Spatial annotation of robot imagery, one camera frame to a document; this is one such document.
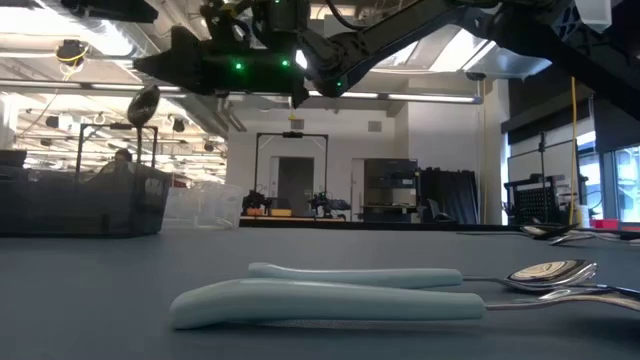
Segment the door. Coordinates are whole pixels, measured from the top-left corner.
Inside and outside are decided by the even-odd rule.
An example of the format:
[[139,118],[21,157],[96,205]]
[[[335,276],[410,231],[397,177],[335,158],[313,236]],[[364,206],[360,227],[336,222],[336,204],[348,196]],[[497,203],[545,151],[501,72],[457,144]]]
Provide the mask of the door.
[[313,158],[280,157],[278,198],[289,201],[293,216],[306,216],[313,193]]

